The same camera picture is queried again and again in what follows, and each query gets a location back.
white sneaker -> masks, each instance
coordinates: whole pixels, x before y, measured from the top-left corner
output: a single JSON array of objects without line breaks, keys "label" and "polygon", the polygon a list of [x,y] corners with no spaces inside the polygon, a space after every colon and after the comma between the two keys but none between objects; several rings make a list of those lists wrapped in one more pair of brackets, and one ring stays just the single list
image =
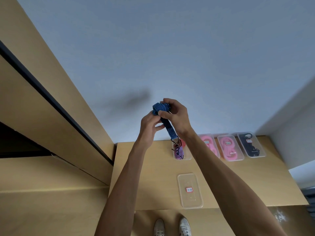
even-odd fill
[{"label": "white sneaker", "polygon": [[163,219],[158,219],[153,228],[153,236],[165,236],[165,226]]},{"label": "white sneaker", "polygon": [[179,221],[179,236],[191,236],[190,225],[185,217]]}]

person's left hand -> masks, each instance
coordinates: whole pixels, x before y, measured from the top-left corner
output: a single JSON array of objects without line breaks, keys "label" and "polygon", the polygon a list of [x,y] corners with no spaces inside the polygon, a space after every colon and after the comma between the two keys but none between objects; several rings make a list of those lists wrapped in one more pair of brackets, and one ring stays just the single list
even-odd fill
[{"label": "person's left hand", "polygon": [[151,111],[141,120],[140,133],[137,142],[143,145],[146,149],[152,145],[155,133],[165,127],[163,124],[156,127],[156,124],[161,123],[160,119],[161,117],[159,115],[154,116]]}]

paper label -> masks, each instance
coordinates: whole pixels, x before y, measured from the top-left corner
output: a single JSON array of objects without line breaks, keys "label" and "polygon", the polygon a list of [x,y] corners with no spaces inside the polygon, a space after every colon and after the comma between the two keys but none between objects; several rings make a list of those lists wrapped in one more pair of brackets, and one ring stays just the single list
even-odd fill
[{"label": "paper label", "polygon": [[186,187],[186,192],[191,193],[191,192],[194,192],[194,190],[192,187]]}]

wooden table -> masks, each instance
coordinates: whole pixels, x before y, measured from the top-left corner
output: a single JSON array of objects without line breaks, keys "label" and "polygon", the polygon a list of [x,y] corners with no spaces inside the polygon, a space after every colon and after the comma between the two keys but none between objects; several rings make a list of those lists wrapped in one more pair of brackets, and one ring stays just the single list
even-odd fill
[{"label": "wooden table", "polygon": [[[266,157],[245,157],[242,161],[232,162],[221,157],[221,160],[239,175],[267,206],[307,205],[307,201],[270,139],[266,136],[258,139],[266,151]],[[117,145],[110,192],[133,144],[129,142]],[[182,209],[177,176],[185,173],[194,173],[197,176],[203,208],[218,208],[218,203],[195,159],[176,160],[173,157],[170,141],[154,141],[145,155],[136,210]]]}]

clear plastic container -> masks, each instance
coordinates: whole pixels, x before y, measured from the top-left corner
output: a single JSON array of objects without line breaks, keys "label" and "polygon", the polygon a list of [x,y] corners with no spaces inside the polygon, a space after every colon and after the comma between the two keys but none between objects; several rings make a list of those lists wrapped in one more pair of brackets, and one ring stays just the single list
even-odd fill
[{"label": "clear plastic container", "polygon": [[266,156],[265,150],[254,133],[250,131],[238,132],[237,137],[242,145],[244,154],[248,157],[255,158]]},{"label": "clear plastic container", "polygon": [[[171,143],[172,143],[172,149],[175,150],[174,143],[173,143],[172,141],[171,141]],[[173,150],[172,150],[172,152],[173,152],[173,157],[174,157],[176,160],[190,160],[190,159],[192,158],[192,154],[191,154],[191,152],[190,152],[190,150],[188,149],[187,146],[184,146],[184,147],[183,147],[183,153],[184,153],[183,159],[176,158],[176,156],[175,156],[175,151],[173,151]]]},{"label": "clear plastic container", "polygon": [[223,157],[227,161],[244,160],[242,150],[233,135],[218,136]]},{"label": "clear plastic container", "polygon": [[195,209],[203,206],[203,201],[195,174],[181,174],[177,177],[180,201],[184,209]]},{"label": "clear plastic container", "polygon": [[207,147],[218,157],[220,158],[220,152],[218,146],[216,145],[215,138],[211,133],[208,134],[199,134],[201,140],[207,145]]}]

